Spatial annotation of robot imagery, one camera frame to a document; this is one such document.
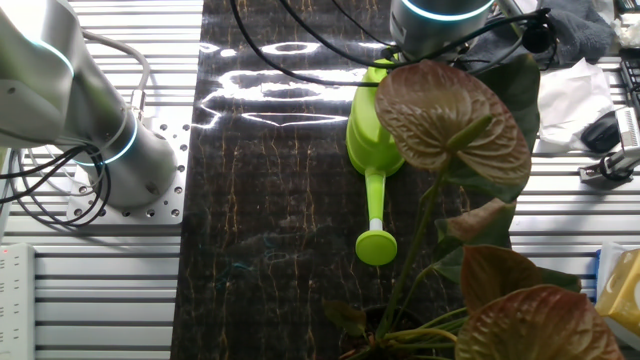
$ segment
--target blue led ring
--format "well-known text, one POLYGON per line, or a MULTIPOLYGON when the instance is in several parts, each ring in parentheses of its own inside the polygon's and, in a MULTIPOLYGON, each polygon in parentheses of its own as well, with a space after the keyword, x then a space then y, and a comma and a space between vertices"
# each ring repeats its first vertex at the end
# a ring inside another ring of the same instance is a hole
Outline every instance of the blue led ring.
MULTIPOLYGON (((122 149, 122 151, 120 151, 117 155, 109 158, 106 161, 103 161, 101 164, 109 164, 111 162, 118 160, 120 157, 122 157, 122 155, 124 155, 131 148, 131 146, 133 146, 133 142, 136 140, 136 135, 138 135, 138 121, 134 119, 133 122, 135 123, 135 126, 133 128, 133 135, 131 136, 131 140, 129 140, 129 143, 127 144, 127 146, 125 146, 124 149, 122 149)), ((83 166, 93 166, 93 163, 87 164, 80 161, 76 161, 76 163, 78 165, 83 165, 83 166)))
POLYGON ((458 15, 442 15, 442 14, 434 14, 434 13, 430 13, 426 10, 420 9, 419 7, 415 6, 414 4, 411 3, 410 0, 402 0, 402 2, 409 8, 411 9, 414 13, 420 15, 420 16, 424 16, 426 18, 429 19, 433 19, 433 20, 439 20, 439 21, 460 21, 460 20, 465 20, 468 18, 472 18, 480 13, 482 13, 483 11, 487 10, 491 4, 493 4, 494 0, 489 0, 488 3, 486 3, 485 5, 483 5, 481 8, 468 12, 466 14, 458 14, 458 15))

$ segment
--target dark marble mat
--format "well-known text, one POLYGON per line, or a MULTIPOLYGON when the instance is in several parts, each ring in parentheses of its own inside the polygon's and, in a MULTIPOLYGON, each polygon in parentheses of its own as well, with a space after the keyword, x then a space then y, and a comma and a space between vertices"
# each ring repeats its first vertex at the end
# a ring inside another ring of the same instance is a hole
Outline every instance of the dark marble mat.
MULTIPOLYGON (((390 1, 340 1, 390 40, 390 1)), ((376 43, 330 0, 291 4, 332 43, 377 57, 376 43)), ((363 74, 313 45, 277 2, 246 0, 240 7, 255 40, 276 45, 265 49, 275 61, 339 80, 363 74)), ((432 176, 405 165, 388 179, 385 228, 399 254, 387 266, 364 265, 353 251, 368 226, 364 178, 344 144, 354 89, 271 71, 244 42, 223 0, 206 2, 202 39, 172 359, 337 359, 341 332, 325 319, 322 299, 361 308, 387 301, 418 197, 432 176)), ((446 189, 445 196, 438 217, 469 207, 459 189, 446 189)), ((428 265, 435 241, 430 229, 416 271, 428 265)), ((460 305, 457 287, 433 276, 411 309, 429 319, 460 305)))

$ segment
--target aluminum profile table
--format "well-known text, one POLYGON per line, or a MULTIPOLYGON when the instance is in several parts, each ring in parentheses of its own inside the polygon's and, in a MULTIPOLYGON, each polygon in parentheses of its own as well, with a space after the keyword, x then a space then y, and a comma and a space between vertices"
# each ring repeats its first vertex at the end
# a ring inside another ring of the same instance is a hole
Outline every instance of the aluminum profile table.
MULTIPOLYGON (((198 53, 218 50, 215 44, 199 44, 202 1, 71 4, 83 26, 122 40, 149 58, 153 83, 146 114, 154 126, 191 119, 198 53)), ((630 16, 626 22, 633 20, 630 16)), ((109 80, 128 97, 140 76, 135 60, 102 45, 88 46, 109 80)), ((618 58, 604 58, 599 65, 609 75, 614 101, 622 104, 618 63, 618 58)), ((603 241, 640 246, 640 181, 614 190, 589 188, 580 183, 577 169, 595 160, 580 152, 545 153, 537 147, 511 229, 515 250, 539 266, 580 275, 589 296, 595 293, 594 252, 603 241)), ((75 171, 72 165, 67 169, 75 171)), ((55 181, 68 180, 61 175, 55 181)), ((49 210, 66 214, 68 197, 48 186, 37 194, 49 210)), ((3 244, 21 242, 37 251, 37 359, 169 359, 179 226, 109 226, 63 234, 14 205, 3 244)))
MULTIPOLYGON (((71 5, 82 26, 147 56, 152 78, 145 122, 156 131, 167 125, 164 133, 158 132, 167 138, 184 137, 188 144, 182 124, 192 117, 203 2, 72 0, 71 5)), ((128 100, 140 79, 140 65, 104 45, 87 46, 128 100)), ((36 154, 42 157, 40 163, 49 156, 42 149, 36 154)), ((67 170, 73 175, 75 165, 67 170)), ((63 174, 54 181, 70 188, 63 174)), ((66 215, 68 197, 46 184, 37 195, 54 214, 66 215)), ((2 243, 22 242, 37 251, 37 359, 169 359, 180 225, 59 233, 14 204, 2 243)))

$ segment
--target green leaf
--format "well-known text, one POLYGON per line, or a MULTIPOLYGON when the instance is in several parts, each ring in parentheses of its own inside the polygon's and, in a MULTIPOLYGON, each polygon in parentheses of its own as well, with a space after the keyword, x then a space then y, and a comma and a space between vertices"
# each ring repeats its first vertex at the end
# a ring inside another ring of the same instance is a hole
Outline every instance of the green leaf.
POLYGON ((582 290, 582 281, 575 275, 545 268, 538 268, 538 271, 540 272, 540 276, 542 276, 543 284, 555 285, 576 293, 580 293, 582 290))
MULTIPOLYGON (((538 88, 540 71, 530 55, 516 57, 508 64, 495 67, 478 75, 478 79, 489 87, 507 106, 529 147, 533 145, 540 128, 538 111, 538 88)), ((497 185, 480 176, 459 159, 452 159, 445 180, 462 187, 490 194, 511 203, 522 192, 526 181, 518 185, 497 185)))
POLYGON ((484 206, 455 218, 437 220, 438 245, 432 259, 434 269, 460 283, 463 245, 494 245, 511 249, 509 227, 515 204, 493 199, 484 206))
POLYGON ((440 275, 446 277, 447 279, 453 281, 456 284, 460 283, 460 276, 462 271, 462 258, 464 257, 464 252, 462 251, 462 247, 456 248, 438 262, 434 263, 433 269, 437 271, 440 275))
POLYGON ((349 336, 361 336, 367 326, 367 314, 342 301, 322 300, 325 316, 349 336))

